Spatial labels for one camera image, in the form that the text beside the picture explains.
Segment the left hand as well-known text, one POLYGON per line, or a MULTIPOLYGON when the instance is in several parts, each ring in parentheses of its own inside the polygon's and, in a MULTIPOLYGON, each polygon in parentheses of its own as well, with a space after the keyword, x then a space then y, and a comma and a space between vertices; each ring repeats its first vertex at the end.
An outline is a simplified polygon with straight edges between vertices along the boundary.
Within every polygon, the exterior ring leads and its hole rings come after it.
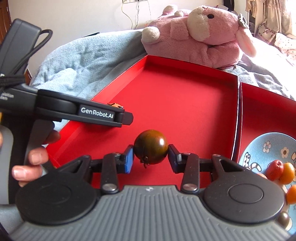
POLYGON ((42 176, 42 165, 48 162, 48 152, 43 146, 31 150, 28 154, 28 165, 15 165, 11 174, 18 181, 20 187, 27 185, 42 176))

